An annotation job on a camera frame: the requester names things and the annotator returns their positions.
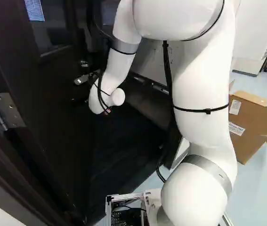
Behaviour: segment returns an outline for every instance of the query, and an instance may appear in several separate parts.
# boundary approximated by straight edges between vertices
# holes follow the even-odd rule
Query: white label
[[[230,121],[228,122],[228,127],[229,127],[230,132],[232,132],[238,136],[242,136],[243,132],[245,131],[245,128],[237,126]]]
[[[237,100],[233,100],[231,108],[229,109],[229,113],[238,115],[240,107],[241,107],[241,102]]]

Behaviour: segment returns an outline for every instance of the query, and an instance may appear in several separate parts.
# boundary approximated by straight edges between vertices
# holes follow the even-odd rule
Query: cabinet door
[[[72,2],[0,0],[0,93],[25,122],[10,137],[25,164],[62,212],[85,221],[93,126],[88,107],[72,105],[89,91],[73,84],[84,56],[69,26],[75,15],[65,20]]]

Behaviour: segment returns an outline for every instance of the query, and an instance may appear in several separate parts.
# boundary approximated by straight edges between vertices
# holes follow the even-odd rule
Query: metal bracket
[[[25,127],[25,123],[9,93],[0,93],[0,126],[3,131]]]

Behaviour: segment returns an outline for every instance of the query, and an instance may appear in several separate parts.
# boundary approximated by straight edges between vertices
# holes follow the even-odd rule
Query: metallic joint band
[[[232,183],[226,173],[212,161],[196,154],[188,155],[182,162],[190,163],[210,173],[223,187],[229,198],[232,192]]]
[[[113,49],[124,54],[135,54],[138,50],[139,44],[130,44],[123,42],[117,38],[113,40]]]

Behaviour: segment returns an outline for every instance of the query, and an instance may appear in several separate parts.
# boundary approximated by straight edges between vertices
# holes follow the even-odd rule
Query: white wall
[[[242,0],[236,13],[234,70],[258,74],[267,49],[267,0]]]

